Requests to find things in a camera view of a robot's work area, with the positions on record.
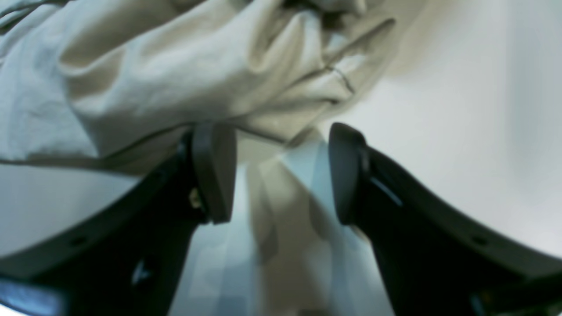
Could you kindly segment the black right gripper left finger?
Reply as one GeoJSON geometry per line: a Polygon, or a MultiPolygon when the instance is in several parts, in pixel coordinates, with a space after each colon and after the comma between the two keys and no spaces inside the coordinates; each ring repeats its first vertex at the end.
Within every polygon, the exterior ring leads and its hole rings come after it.
{"type": "Polygon", "coordinates": [[[188,128],[173,156],[89,219],[1,258],[1,306],[25,316],[166,316],[200,225],[231,219],[236,129],[188,128]]]}

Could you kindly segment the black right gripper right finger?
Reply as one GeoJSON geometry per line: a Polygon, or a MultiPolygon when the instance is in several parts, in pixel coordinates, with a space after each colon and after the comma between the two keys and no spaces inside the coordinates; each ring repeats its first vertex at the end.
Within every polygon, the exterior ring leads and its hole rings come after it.
{"type": "Polygon", "coordinates": [[[355,128],[329,131],[341,224],[371,242],[396,316],[559,316],[562,262],[469,218],[355,128]]]}

